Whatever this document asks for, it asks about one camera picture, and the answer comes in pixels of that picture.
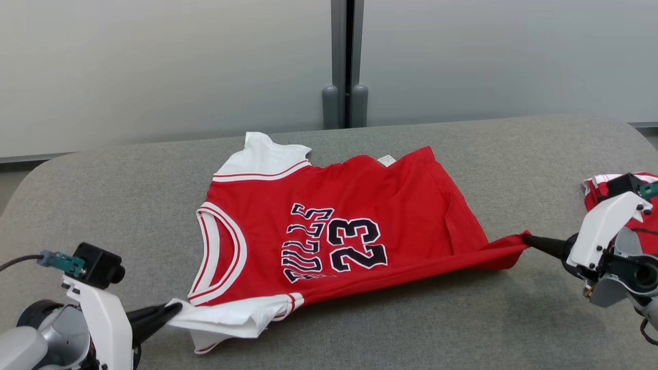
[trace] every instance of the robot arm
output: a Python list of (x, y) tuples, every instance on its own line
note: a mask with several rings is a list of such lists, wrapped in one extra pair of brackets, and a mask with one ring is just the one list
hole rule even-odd
[(42, 300), (28, 307), (17, 328), (0, 333), (0, 370), (134, 369), (140, 344), (182, 309), (163, 304), (126, 313), (105, 291), (123, 279), (121, 257), (91, 244), (73, 256), (41, 255), (40, 265), (64, 271), (62, 287), (77, 304)]
[(570, 274), (585, 282), (583, 295), (599, 307), (628, 298), (645, 317), (642, 334), (650, 323), (658, 329), (658, 257), (645, 254), (638, 235), (624, 227), (631, 219), (642, 221), (651, 204), (634, 192), (606, 199), (584, 218), (580, 232), (568, 240), (525, 236), (524, 242), (559, 258)]

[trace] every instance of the green connector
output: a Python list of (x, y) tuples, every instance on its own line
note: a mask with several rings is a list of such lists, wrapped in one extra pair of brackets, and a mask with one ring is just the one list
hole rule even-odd
[(43, 259), (40, 259), (37, 263), (42, 266), (54, 267), (75, 277), (84, 275), (87, 272), (84, 269), (84, 260), (82, 258), (71, 257), (61, 252), (53, 253), (51, 251), (43, 251), (41, 254), (43, 255)]
[(651, 198), (658, 196), (658, 182), (640, 185), (640, 196), (651, 201)]

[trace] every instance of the gray table surface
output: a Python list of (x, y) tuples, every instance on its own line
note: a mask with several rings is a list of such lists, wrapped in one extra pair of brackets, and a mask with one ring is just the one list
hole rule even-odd
[[(313, 148), (326, 166), (359, 154), (395, 158), (432, 146), (490, 240), (523, 230), (566, 238), (585, 214), (580, 181), (658, 172), (633, 128), (597, 117), (524, 117), (272, 135)], [(202, 258), (194, 211), (243, 138), (75, 153), (32, 172), (0, 219), (0, 261), (88, 241), (124, 258), (109, 290), (126, 309), (184, 298)], [(35, 300), (63, 301), (60, 274), (23, 263), (1, 274), (0, 330)], [(140, 369), (647, 369), (658, 348), (628, 302), (589, 304), (582, 284), (536, 250), (502, 272), (461, 271), (296, 311), (256, 340), (193, 354), (165, 328)]]

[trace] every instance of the printed number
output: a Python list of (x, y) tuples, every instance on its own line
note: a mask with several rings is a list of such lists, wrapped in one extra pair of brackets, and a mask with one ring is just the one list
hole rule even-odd
[(361, 234), (361, 242), (363, 244), (374, 243), (379, 239), (379, 226), (371, 219), (332, 219), (329, 222), (327, 230), (327, 242), (333, 246), (342, 246), (343, 237), (339, 235), (339, 230), (343, 230), (346, 238), (353, 238), (357, 235), (357, 230), (363, 228), (365, 233)]
[(366, 253), (361, 253), (352, 247), (334, 250), (330, 254), (331, 267), (339, 273), (351, 271), (349, 264), (345, 262), (346, 258), (366, 269), (371, 269), (377, 265), (387, 265), (386, 248), (382, 244), (363, 247), (366, 249)]
[(342, 230), (345, 238), (353, 238), (357, 235), (359, 229), (365, 232), (361, 234), (361, 243), (366, 249), (366, 253), (357, 251), (353, 247), (338, 248), (330, 253), (331, 266), (334, 270), (342, 273), (351, 271), (351, 268), (345, 259), (350, 259), (359, 266), (371, 269), (377, 265), (387, 265), (386, 248), (382, 244), (372, 245), (379, 239), (379, 225), (370, 219), (333, 219), (329, 222), (327, 229), (327, 242), (333, 246), (342, 246), (345, 240), (340, 236), (339, 230)]

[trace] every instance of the stripe trim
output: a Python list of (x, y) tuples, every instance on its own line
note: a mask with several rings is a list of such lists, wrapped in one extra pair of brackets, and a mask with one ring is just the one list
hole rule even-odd
[(199, 288), (199, 283), (201, 282), (201, 275), (203, 275), (203, 272), (206, 270), (208, 266), (208, 251), (209, 251), (208, 229), (206, 227), (205, 220), (203, 219), (203, 214), (198, 211), (197, 211), (197, 220), (199, 221), (199, 226), (201, 227), (201, 235), (203, 235), (203, 260), (201, 261), (201, 268), (199, 269), (199, 272), (197, 272), (197, 276), (194, 278), (194, 282), (192, 283), (192, 288), (188, 293), (188, 297), (192, 295)]
[(265, 174), (265, 173), (236, 173), (236, 174), (215, 174), (213, 176), (213, 182), (231, 182), (231, 181), (244, 181), (244, 180), (278, 180), (280, 178), (286, 177), (289, 174), (298, 171), (304, 167), (311, 166), (311, 163), (308, 159), (297, 162), (288, 169), (274, 174)]
[[(195, 291), (193, 294), (188, 295), (190, 303), (193, 305), (205, 303), (225, 293), (238, 279), (238, 276), (242, 273), (242, 269), (244, 269), (245, 263), (247, 261), (247, 243), (245, 241), (244, 235), (242, 234), (242, 231), (236, 222), (233, 221), (233, 219), (231, 219), (222, 209), (210, 202), (205, 202), (203, 205), (201, 205), (197, 212), (208, 213), (212, 216), (215, 216), (215, 218), (226, 227), (233, 239), (234, 254), (233, 260), (231, 261), (231, 264), (226, 270), (224, 276), (216, 284), (208, 287), (208, 289), (202, 290), (200, 292)], [(213, 255), (217, 256), (215, 261), (219, 260), (218, 232), (216, 234), (216, 240), (217, 242), (212, 243), (213, 234), (209, 232), (209, 244), (207, 246), (208, 260), (210, 260)], [(201, 268), (199, 281), (207, 280), (208, 277), (212, 280), (216, 273), (216, 268), (217, 262), (213, 263), (212, 261), (209, 261), (205, 266), (205, 269), (203, 267)]]

